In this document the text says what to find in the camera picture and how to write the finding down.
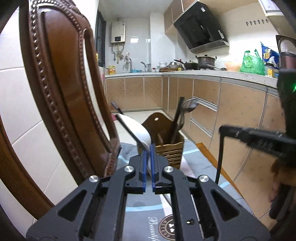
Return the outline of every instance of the round logo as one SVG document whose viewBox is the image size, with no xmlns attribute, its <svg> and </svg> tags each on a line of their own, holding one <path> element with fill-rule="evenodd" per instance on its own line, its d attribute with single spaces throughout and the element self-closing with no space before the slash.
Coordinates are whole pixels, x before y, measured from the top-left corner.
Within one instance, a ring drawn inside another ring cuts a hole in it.
<svg viewBox="0 0 296 241">
<path fill-rule="evenodd" d="M 175 240 L 175 224 L 173 215 L 169 215 L 160 221 L 158 231 L 164 238 Z"/>
</svg>

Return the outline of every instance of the white water heater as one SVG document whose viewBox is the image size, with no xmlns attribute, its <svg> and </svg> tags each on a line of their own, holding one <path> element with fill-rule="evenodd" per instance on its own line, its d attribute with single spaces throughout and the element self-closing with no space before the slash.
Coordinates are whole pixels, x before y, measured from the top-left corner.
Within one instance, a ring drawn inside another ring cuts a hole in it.
<svg viewBox="0 0 296 241">
<path fill-rule="evenodd" d="M 122 44 L 126 41 L 126 23 L 112 22 L 111 23 L 111 44 Z"/>
</svg>

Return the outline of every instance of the countertop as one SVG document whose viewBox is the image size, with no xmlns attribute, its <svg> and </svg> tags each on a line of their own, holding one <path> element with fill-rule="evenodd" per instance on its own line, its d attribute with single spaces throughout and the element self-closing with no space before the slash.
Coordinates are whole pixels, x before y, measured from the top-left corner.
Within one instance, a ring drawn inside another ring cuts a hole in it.
<svg viewBox="0 0 296 241">
<path fill-rule="evenodd" d="M 214 76 L 235 80 L 249 81 L 252 83 L 257 83 L 265 85 L 268 87 L 276 88 L 277 79 L 271 78 L 258 74 L 247 74 L 241 72 L 233 71 L 221 71 L 221 70 L 185 70 L 185 71 L 174 71 L 174 72 L 149 72 L 149 73 L 119 73 L 106 75 L 105 78 L 118 78 L 118 77 L 127 77 L 127 76 L 174 76 L 174 75 L 201 75 L 201 76 Z"/>
</svg>

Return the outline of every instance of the utensil holder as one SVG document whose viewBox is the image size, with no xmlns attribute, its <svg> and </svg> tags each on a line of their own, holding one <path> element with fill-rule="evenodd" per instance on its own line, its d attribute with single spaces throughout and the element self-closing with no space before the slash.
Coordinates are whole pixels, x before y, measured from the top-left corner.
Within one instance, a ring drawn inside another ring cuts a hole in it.
<svg viewBox="0 0 296 241">
<path fill-rule="evenodd" d="M 179 169 L 184 148 L 184 138 L 178 132 L 174 143 L 167 144 L 171 124 L 172 121 L 160 112 L 153 113 L 142 123 L 149 132 L 152 143 L 156 145 L 156 153 L 166 157 L 170 166 Z"/>
</svg>

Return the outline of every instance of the white tiled floor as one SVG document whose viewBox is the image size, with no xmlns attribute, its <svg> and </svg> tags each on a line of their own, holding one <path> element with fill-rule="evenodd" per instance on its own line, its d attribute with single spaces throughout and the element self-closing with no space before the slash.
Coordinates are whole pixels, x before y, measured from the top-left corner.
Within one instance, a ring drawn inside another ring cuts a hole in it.
<svg viewBox="0 0 296 241">
<path fill-rule="evenodd" d="M 154 112 L 161 112 L 161 113 L 165 114 L 162 110 L 125 112 L 124 114 L 127 115 L 127 116 L 129 116 L 129 117 L 131 117 L 131 118 L 133 118 L 134 120 L 136 120 L 139 123 L 143 123 Z M 114 123 L 115 123 L 115 127 L 117 129 L 117 132 L 118 132 L 118 136 L 119 136 L 120 142 L 124 142 L 124 143 L 129 143 L 129 144 L 136 145 L 136 141 L 123 128 L 123 126 L 117 120 Z M 106 125 L 105 124 L 102 126 L 102 129 L 105 132 L 105 134 L 108 135 L 107 128 L 106 128 Z"/>
</svg>

